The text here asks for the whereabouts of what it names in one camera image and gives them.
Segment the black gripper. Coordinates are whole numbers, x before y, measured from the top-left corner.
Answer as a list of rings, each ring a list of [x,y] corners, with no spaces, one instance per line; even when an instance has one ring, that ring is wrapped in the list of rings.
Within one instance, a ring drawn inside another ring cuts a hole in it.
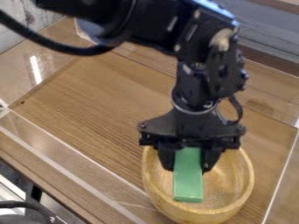
[[[174,170],[175,152],[180,148],[203,148],[200,166],[210,172],[226,149],[238,149],[246,127],[239,122],[243,108],[236,99],[230,99],[238,112],[238,119],[226,119],[219,110],[219,104],[200,112],[183,110],[176,104],[166,114],[142,121],[138,124],[140,133],[139,144],[158,149],[158,157],[163,168]]]

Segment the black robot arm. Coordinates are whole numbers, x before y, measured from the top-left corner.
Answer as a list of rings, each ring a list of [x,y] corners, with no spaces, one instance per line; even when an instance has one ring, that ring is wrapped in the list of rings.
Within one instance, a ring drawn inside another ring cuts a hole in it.
[[[240,146],[239,120],[220,113],[222,101],[240,106],[236,93],[249,80],[239,50],[239,22],[214,0],[32,0],[75,18],[102,46],[124,42],[147,46],[176,59],[172,109],[138,124],[139,143],[154,147],[166,170],[186,147],[200,152],[210,171],[223,152]]]

